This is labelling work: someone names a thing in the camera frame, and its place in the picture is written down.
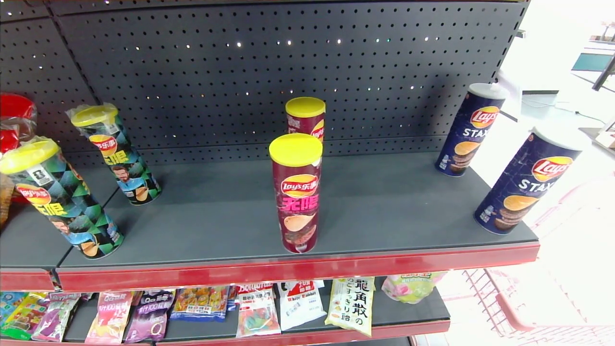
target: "lay's stax can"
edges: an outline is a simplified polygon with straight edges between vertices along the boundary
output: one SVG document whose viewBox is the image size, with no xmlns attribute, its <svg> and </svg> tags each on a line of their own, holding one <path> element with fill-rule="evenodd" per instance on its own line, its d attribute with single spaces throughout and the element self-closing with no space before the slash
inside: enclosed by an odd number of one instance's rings
<svg viewBox="0 0 615 346">
<path fill-rule="evenodd" d="M 308 134 L 287 134 L 269 145 L 282 244 L 296 254 L 316 245 L 322 143 Z"/>
<path fill-rule="evenodd" d="M 98 147 L 120 189 L 133 205 L 141 206 L 160 195 L 160 186 L 130 143 L 114 105 L 79 106 L 66 114 L 79 132 Z"/>
<path fill-rule="evenodd" d="M 288 133 L 325 139 L 325 102 L 315 97 L 297 97 L 286 103 Z"/>
<path fill-rule="evenodd" d="M 497 84 L 470 84 L 435 162 L 438 171 L 451 177 L 465 173 L 507 96 Z"/>
<path fill-rule="evenodd" d="M 53 140 L 35 137 L 8 151 L 0 172 L 86 258 L 99 259 L 122 244 L 124 235 Z"/>
<path fill-rule="evenodd" d="M 554 124 L 534 127 L 474 218 L 492 233 L 509 234 L 589 145 L 589 138 L 576 129 Z"/>
</svg>

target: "green patterned chip can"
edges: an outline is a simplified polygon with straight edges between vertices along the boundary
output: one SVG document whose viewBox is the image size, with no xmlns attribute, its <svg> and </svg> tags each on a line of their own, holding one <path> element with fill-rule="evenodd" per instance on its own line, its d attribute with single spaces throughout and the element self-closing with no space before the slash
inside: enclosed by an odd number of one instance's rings
<svg viewBox="0 0 615 346">
<path fill-rule="evenodd" d="M 88 259 L 117 249 L 124 235 L 51 139 L 35 137 L 0 158 L 0 173 Z"/>
<path fill-rule="evenodd" d="M 160 195 L 160 185 L 132 146 L 114 105 L 84 105 L 66 113 L 79 132 L 100 150 L 117 184 L 133 205 L 141 206 Z"/>
</svg>

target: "barcode label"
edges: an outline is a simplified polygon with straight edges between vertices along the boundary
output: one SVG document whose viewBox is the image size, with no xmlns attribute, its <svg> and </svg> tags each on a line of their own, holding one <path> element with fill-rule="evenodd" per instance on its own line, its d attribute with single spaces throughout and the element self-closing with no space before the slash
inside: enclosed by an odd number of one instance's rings
<svg viewBox="0 0 615 346">
<path fill-rule="evenodd" d="M 110 134 L 119 132 L 119 127 L 115 124 L 110 124 L 110 125 L 105 124 L 105 127 L 107 128 L 107 131 L 109 131 Z"/>
<path fill-rule="evenodd" d="M 37 164 L 36 166 L 30 167 L 26 171 L 28 172 L 30 177 L 32 179 L 34 179 L 34 181 L 39 186 L 44 186 L 44 185 L 54 181 L 54 179 L 51 177 L 51 175 L 47 171 L 45 171 L 45 169 L 40 164 Z"/>
</svg>

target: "purple snack bag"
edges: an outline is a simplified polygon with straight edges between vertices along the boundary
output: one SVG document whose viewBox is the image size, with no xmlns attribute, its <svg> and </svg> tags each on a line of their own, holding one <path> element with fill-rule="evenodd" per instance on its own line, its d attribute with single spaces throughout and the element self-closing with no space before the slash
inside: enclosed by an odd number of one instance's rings
<svg viewBox="0 0 615 346">
<path fill-rule="evenodd" d="M 175 300 L 174 289 L 143 291 L 130 327 L 126 343 L 132 344 L 145 339 L 160 341 L 167 330 L 167 312 Z"/>
<path fill-rule="evenodd" d="M 50 293 L 50 303 L 41 322 L 32 334 L 33 340 L 61 342 L 66 331 L 66 325 L 81 294 Z"/>
</svg>

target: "yellow lid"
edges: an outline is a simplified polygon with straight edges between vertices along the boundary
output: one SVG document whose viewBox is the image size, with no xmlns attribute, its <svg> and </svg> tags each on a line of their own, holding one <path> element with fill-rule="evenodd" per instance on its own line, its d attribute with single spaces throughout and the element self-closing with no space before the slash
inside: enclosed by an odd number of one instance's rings
<svg viewBox="0 0 615 346">
<path fill-rule="evenodd" d="M 325 102 L 315 97 L 297 97 L 286 103 L 286 113 L 297 118 L 311 118 L 325 112 Z"/>
<path fill-rule="evenodd" d="M 17 149 L 7 151 L 0 158 L 0 173 L 15 174 L 41 164 L 60 150 L 60 147 L 51 139 L 35 137 L 25 142 Z"/>
<path fill-rule="evenodd" d="M 283 166 L 303 167 L 320 159 L 322 143 L 308 134 L 283 135 L 269 144 L 269 155 Z"/>
<path fill-rule="evenodd" d="M 92 106 L 77 112 L 71 117 L 71 122 L 77 127 L 90 126 L 96 123 L 113 123 L 117 115 L 117 108 L 111 104 Z"/>
</svg>

